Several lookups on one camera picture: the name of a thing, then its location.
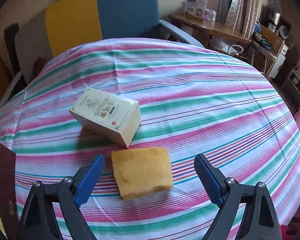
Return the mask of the striped bed cover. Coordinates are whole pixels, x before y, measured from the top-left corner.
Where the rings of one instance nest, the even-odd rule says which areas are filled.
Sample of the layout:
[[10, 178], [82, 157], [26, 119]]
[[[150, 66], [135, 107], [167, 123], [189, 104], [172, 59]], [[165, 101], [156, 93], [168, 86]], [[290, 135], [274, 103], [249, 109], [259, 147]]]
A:
[[[119, 147], [70, 114], [87, 88], [139, 102], [130, 146], [168, 150], [170, 191], [120, 197], [111, 164]], [[300, 131], [281, 96], [251, 65], [187, 44], [110, 39], [62, 53], [2, 107], [0, 144], [16, 155], [18, 215], [33, 182], [58, 182], [104, 155], [106, 168], [81, 206], [98, 239], [202, 239], [218, 209], [194, 170], [200, 153], [239, 183], [264, 182], [281, 225], [300, 205]]]

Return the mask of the white appliance box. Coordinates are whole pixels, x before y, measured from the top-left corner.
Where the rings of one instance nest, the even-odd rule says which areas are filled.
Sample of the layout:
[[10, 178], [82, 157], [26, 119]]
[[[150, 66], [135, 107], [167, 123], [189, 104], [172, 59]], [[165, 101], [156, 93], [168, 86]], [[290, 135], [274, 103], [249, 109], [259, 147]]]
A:
[[206, 0], [185, 0], [185, 17], [203, 20]]

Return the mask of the cream tea box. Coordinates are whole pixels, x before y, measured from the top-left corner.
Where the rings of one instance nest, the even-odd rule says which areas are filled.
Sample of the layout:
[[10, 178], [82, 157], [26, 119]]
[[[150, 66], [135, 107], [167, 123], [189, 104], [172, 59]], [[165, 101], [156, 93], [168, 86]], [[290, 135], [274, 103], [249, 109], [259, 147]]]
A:
[[93, 88], [86, 89], [69, 112], [83, 128], [125, 148], [141, 124], [138, 101]]

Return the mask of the pink patterned curtain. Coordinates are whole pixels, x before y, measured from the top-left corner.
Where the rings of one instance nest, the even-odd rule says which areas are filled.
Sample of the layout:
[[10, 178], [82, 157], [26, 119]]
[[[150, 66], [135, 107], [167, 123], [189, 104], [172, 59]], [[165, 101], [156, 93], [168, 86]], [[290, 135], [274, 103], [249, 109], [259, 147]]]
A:
[[250, 39], [257, 20], [258, 4], [259, 0], [220, 0], [217, 21]]

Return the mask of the wooden desk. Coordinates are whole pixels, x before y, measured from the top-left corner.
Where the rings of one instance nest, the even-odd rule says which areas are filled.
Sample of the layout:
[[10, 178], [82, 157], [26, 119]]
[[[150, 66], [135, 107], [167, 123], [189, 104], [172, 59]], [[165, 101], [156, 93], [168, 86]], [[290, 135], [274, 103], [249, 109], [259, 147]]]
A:
[[199, 20], [197, 18], [189, 18], [183, 15], [169, 15], [171, 22], [176, 24], [176, 26], [185, 25], [192, 29], [196, 29], [197, 31], [203, 33], [205, 36], [219, 36], [223, 38], [227, 38], [230, 40], [234, 40], [237, 42], [250, 44], [251, 38], [246, 38], [242, 33], [237, 30], [230, 28], [224, 24], [213, 21], [204, 21]]

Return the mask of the yellow sponge block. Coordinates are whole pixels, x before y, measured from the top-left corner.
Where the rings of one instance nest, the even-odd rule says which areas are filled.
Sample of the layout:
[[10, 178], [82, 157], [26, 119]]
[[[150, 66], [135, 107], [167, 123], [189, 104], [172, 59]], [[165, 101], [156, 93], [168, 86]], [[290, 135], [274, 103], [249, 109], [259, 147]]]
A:
[[124, 200], [140, 198], [173, 187], [171, 159], [166, 148], [113, 151], [111, 161], [117, 187]]

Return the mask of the white cabinet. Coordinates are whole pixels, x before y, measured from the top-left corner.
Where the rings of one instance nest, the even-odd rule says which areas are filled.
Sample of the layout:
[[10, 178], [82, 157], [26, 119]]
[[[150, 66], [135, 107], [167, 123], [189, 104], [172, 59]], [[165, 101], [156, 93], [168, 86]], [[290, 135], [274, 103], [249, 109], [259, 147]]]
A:
[[288, 46], [286, 44], [284, 44], [282, 46], [282, 49], [277, 57], [277, 60], [273, 63], [273, 66], [271, 67], [271, 70], [268, 74], [268, 77], [271, 78], [271, 79], [274, 79], [279, 70], [281, 69], [285, 59], [286, 59], [286, 53], [287, 51], [289, 50]]

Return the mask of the dark red pillow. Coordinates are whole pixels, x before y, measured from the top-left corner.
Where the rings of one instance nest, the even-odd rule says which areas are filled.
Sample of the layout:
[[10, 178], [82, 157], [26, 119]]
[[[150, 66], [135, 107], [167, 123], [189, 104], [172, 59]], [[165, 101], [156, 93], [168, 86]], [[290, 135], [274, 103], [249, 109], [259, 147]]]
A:
[[34, 80], [41, 73], [47, 63], [48, 60], [45, 58], [39, 57], [38, 59], [36, 59], [32, 68], [31, 80]]

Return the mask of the black rolled mat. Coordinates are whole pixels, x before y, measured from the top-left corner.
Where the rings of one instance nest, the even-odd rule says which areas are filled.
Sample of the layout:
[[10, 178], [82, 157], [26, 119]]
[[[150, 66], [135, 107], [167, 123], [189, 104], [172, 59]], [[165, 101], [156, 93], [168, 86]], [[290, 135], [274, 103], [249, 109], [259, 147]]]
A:
[[15, 37], [19, 29], [19, 25], [14, 23], [4, 30], [4, 39], [14, 75], [17, 75], [20, 72], [20, 65], [15, 49]]

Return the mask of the tricolour padded headboard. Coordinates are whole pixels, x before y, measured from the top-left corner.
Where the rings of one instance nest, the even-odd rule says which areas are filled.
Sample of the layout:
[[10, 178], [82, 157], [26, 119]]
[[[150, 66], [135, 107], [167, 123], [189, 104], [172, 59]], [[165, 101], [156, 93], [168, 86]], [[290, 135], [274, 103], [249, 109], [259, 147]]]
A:
[[21, 27], [15, 49], [30, 83], [38, 58], [51, 60], [81, 44], [126, 37], [160, 37], [158, 0], [60, 0]]

